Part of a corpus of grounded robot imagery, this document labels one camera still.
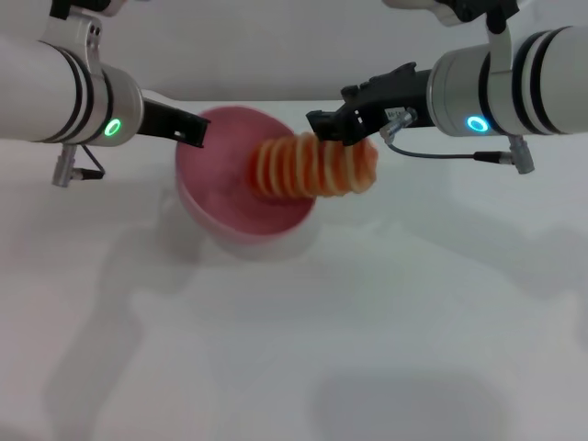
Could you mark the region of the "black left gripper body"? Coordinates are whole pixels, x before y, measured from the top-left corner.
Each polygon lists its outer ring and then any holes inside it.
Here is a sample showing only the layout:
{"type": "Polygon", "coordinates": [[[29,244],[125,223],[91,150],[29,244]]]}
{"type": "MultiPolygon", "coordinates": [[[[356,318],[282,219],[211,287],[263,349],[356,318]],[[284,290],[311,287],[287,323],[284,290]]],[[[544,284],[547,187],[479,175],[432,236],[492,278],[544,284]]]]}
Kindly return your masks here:
{"type": "Polygon", "coordinates": [[[179,138],[181,128],[181,112],[177,107],[166,105],[147,96],[142,97],[143,116],[138,135],[156,138],[179,138]]]}

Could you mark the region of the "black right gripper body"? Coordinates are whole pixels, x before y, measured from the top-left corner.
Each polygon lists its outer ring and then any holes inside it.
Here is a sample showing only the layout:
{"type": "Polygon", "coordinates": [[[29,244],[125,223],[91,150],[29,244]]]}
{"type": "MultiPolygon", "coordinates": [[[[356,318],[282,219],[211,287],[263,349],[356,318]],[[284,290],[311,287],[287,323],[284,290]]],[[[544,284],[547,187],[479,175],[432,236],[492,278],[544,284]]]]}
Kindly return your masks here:
{"type": "Polygon", "coordinates": [[[410,128],[433,127],[427,106],[427,86],[431,70],[416,70],[409,62],[395,70],[371,77],[359,85],[341,90],[340,108],[343,134],[374,134],[389,122],[388,109],[404,108],[416,112],[410,128]]]}

